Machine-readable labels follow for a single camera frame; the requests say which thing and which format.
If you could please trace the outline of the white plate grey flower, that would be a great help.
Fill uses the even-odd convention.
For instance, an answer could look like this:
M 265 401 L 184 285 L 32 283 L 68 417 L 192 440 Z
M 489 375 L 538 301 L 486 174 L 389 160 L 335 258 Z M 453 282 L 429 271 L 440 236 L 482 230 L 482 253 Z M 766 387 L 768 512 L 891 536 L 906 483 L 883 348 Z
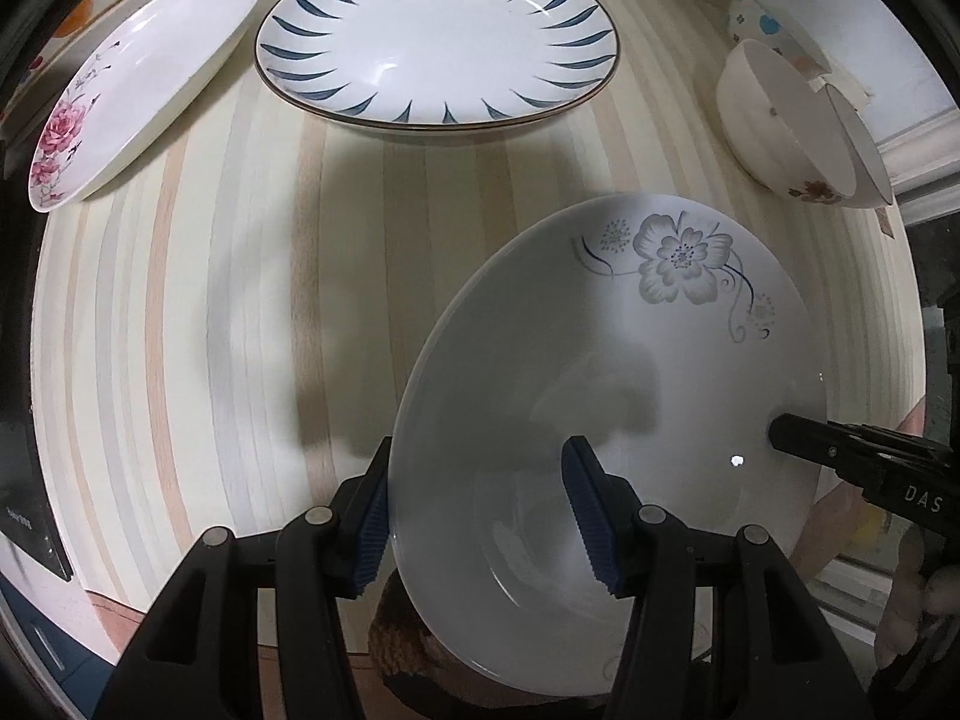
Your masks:
M 612 686 L 630 608 L 589 566 L 563 442 L 686 525 L 756 523 L 790 550 L 812 463 L 768 440 L 823 418 L 814 327 L 786 270 L 729 216 L 613 195 L 519 234 L 460 289 L 392 436 L 398 573 L 444 649 L 532 694 Z

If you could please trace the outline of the white bowl dark rim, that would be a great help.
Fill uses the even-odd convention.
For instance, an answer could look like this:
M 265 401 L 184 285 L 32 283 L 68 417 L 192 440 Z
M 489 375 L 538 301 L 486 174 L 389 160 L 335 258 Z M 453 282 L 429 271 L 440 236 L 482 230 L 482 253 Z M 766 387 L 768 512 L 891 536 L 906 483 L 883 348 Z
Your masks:
M 856 174 L 856 190 L 839 204 L 846 208 L 889 208 L 895 203 L 889 171 L 861 115 L 836 86 L 827 83 L 818 93 L 836 114 Z

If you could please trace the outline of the white bowl floral outside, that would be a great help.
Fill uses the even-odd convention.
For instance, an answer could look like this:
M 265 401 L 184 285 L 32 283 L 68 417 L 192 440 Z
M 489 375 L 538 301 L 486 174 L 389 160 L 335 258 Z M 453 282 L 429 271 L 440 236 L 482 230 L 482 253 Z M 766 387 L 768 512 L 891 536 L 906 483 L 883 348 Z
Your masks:
M 856 171 L 836 115 L 773 49 L 754 39 L 737 44 L 716 104 L 737 160 L 775 195 L 817 205 L 853 196 Z

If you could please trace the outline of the white plate pink roses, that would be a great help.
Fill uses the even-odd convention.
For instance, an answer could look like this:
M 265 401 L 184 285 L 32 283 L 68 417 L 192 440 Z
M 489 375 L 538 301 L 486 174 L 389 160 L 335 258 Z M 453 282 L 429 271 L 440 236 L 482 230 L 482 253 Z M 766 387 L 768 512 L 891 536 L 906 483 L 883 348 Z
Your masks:
M 132 163 L 223 67 L 259 0 L 151 0 L 78 68 L 37 140 L 28 199 L 50 213 Z

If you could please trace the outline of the black gas stove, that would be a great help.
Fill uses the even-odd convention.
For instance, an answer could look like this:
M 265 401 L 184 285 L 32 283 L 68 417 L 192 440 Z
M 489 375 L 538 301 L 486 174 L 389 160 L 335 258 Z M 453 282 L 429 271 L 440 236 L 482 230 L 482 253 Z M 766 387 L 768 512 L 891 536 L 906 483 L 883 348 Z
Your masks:
M 39 465 L 23 372 L 2 361 L 2 533 L 62 580 L 73 577 Z

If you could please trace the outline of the striped table mat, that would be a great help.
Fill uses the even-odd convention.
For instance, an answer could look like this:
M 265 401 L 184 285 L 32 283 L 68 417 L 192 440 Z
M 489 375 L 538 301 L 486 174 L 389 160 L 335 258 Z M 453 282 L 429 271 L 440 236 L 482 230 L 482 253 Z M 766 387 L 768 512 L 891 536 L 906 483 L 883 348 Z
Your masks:
M 195 536 L 285 523 L 391 429 L 436 317 L 517 232 L 612 192 L 675 193 L 765 242 L 814 316 L 828 410 L 900 427 L 924 333 L 895 211 L 783 202 L 713 104 L 729 0 L 602 0 L 612 83 L 537 127 L 384 140 L 280 101 L 241 46 L 96 199 L 47 220 L 37 449 L 80 589 L 144 608 Z

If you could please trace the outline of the white bowl colourful hearts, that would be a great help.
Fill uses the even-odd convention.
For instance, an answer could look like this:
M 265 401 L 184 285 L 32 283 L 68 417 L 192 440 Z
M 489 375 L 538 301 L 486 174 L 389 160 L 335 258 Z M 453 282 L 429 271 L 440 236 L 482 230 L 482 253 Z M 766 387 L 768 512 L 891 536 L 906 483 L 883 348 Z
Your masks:
M 814 38 L 771 0 L 731 0 L 727 34 L 734 43 L 754 39 L 788 60 L 807 80 L 832 73 L 832 64 Z

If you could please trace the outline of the white plate blue leaves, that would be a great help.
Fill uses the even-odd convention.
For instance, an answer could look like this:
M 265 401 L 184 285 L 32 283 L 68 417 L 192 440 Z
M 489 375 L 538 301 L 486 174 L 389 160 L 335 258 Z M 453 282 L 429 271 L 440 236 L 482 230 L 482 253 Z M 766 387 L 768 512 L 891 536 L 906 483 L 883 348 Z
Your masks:
M 329 121 L 477 132 L 583 104 L 620 39 L 599 0 L 278 0 L 254 57 L 279 98 Z

